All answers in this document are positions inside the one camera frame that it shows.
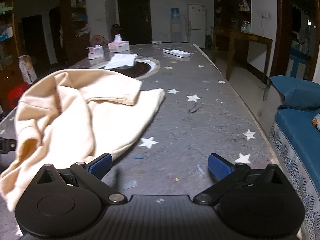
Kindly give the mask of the cream beige sweater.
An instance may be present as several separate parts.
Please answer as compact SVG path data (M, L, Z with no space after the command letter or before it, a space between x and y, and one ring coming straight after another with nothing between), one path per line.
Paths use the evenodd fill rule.
M68 168L104 153L119 158L157 113L165 91L101 69L54 72L31 86L15 114L15 160L1 174L1 196L13 211L44 164Z

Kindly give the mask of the white refrigerator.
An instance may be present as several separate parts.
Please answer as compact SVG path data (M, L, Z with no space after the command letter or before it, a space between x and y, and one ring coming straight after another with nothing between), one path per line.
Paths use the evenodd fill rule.
M188 5L188 42L200 48L206 46L206 8L201 4Z

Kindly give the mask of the dark wooden side table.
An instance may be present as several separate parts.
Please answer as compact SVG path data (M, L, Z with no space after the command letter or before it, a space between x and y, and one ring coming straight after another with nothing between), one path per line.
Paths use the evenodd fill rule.
M261 44L266 46L266 56L264 69L261 74L258 74L258 78L262 83L267 82L267 71L271 56L271 47L273 40L264 36L247 33L234 29L227 29L223 27L213 28L213 52L216 52L216 42L218 37L226 37L229 39L228 57L225 79L230 80L233 74L233 61L234 59L240 60L241 63L247 64L248 46L250 42Z

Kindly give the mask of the water dispenser with blue bottle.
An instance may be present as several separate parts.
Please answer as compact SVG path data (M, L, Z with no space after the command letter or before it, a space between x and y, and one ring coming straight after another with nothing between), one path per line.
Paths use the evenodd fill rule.
M182 42L182 24L178 8L171 8L170 35L172 43Z

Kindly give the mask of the white remote control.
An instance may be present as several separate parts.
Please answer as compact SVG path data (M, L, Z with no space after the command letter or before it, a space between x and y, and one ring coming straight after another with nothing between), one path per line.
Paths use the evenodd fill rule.
M176 57L181 57L181 58L186 58L190 56L189 52L181 51L177 49L163 49L163 52L170 55L174 55Z

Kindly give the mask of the white paper bag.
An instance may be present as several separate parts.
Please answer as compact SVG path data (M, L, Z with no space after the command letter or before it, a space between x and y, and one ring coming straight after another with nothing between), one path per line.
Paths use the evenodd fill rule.
M33 68L29 55L21 55L18 57L19 68L24 81L32 85L37 80L35 69Z

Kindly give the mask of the small pink white box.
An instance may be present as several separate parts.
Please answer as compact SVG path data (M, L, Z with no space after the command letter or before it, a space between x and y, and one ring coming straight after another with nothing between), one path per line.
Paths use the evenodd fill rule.
M101 45L95 45L93 47L87 47L88 59L93 60L104 56L104 49Z

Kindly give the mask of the round black induction cooktop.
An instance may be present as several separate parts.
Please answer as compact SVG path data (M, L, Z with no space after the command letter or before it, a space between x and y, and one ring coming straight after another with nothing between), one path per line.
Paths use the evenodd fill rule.
M116 68L108 68L107 70L141 80L156 74L160 70L160 67L161 64L156 59L138 57L135 59L133 66L121 66Z

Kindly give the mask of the dark wooden shelf cabinet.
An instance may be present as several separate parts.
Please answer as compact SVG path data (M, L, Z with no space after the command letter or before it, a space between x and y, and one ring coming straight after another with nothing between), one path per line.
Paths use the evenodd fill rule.
M214 27L241 30L251 21L251 0L214 0Z

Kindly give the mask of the dark wooden door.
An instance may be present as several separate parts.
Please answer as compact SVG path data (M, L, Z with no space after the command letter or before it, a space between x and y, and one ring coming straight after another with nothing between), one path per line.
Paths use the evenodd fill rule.
M121 36L133 44L152 41L150 0L117 0Z

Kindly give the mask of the red plastic stool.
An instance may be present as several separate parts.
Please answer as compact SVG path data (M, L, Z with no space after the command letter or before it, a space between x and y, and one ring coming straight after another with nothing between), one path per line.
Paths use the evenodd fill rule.
M18 105L18 101L21 98L22 94L30 87L26 82L20 83L12 88L8 92L8 102L11 109L15 108Z

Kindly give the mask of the blue sofa cushion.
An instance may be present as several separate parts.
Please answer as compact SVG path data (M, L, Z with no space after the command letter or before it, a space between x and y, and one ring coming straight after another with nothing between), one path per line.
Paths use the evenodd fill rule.
M319 84L290 76L272 76L268 78L263 94L267 100L270 88L274 87L281 95L282 104L278 109L297 109L314 111L319 109Z

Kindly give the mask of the pink tissue box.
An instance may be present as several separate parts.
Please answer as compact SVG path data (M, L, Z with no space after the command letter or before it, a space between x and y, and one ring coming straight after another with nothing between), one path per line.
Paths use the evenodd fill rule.
M108 50L112 53L120 53L129 49L129 41L123 41L120 34L115 35L114 41L108 44Z

